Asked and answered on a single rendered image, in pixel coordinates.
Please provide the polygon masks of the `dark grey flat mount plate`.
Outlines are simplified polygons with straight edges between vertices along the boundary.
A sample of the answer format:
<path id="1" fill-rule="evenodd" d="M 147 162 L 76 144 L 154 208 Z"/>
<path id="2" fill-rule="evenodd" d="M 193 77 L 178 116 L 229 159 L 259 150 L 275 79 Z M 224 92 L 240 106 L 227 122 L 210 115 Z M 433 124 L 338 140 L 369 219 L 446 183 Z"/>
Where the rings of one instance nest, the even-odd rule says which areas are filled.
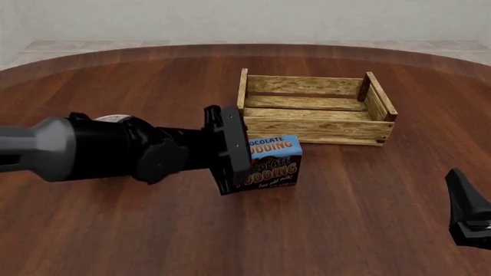
<path id="1" fill-rule="evenodd" d="M 222 122 L 222 133 L 225 138 L 225 151 L 219 153 L 219 156 L 228 159 L 234 173 L 248 175 L 252 157 L 246 133 L 246 126 L 238 108 L 223 108 Z"/>

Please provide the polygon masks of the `chocolate pudding box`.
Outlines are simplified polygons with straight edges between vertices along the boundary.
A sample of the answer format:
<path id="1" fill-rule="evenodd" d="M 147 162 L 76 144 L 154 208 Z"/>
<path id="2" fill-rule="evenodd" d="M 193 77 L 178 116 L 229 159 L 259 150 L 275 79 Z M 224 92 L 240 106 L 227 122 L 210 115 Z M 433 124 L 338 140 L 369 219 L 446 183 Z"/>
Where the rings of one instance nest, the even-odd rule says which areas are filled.
<path id="1" fill-rule="evenodd" d="M 251 167 L 245 182 L 236 190 L 257 190 L 294 186 L 302 161 L 302 147 L 295 135 L 249 140 Z"/>

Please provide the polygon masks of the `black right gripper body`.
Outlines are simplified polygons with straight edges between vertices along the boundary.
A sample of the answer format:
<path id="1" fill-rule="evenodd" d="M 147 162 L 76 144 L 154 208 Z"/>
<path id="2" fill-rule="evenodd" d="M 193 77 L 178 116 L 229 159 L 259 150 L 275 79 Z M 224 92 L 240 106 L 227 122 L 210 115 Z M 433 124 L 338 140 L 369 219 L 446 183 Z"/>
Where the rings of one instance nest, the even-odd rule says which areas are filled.
<path id="1" fill-rule="evenodd" d="M 491 219 L 450 220 L 449 233 L 458 246 L 491 248 Z"/>

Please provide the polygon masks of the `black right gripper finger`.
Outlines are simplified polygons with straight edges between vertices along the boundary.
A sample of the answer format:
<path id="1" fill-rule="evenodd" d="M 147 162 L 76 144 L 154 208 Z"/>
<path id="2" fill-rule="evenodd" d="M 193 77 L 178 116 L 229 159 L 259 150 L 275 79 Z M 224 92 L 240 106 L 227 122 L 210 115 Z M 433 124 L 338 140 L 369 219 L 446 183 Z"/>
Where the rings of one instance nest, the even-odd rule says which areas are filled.
<path id="1" fill-rule="evenodd" d="M 491 220 L 491 202 L 457 168 L 445 176 L 450 196 L 450 222 Z"/>

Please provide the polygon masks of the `wooden slat tray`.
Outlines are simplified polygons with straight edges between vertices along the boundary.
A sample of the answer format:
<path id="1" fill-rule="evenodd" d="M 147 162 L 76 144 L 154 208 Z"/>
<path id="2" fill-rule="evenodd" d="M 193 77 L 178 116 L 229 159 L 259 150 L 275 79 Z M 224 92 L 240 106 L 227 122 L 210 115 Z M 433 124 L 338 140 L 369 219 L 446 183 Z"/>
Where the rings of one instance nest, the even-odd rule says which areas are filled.
<path id="1" fill-rule="evenodd" d="M 362 78 L 251 75 L 237 107 L 250 138 L 295 135 L 302 143 L 383 146 L 397 111 L 374 73 Z"/>

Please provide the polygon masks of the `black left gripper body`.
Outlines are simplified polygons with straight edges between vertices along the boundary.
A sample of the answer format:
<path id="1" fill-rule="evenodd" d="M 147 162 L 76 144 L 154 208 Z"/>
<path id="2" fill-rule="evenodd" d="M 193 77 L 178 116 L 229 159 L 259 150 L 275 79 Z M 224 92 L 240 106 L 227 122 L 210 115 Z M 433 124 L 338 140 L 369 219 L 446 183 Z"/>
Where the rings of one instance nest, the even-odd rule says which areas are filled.
<path id="1" fill-rule="evenodd" d="M 219 188 L 220 195 L 232 193 L 239 174 L 232 171 L 227 158 L 221 158 L 219 153 L 225 151 L 225 138 L 222 133 L 222 109 L 217 105 L 211 105 L 204 109 L 204 127 L 206 142 L 209 142 L 211 151 L 210 171 Z"/>

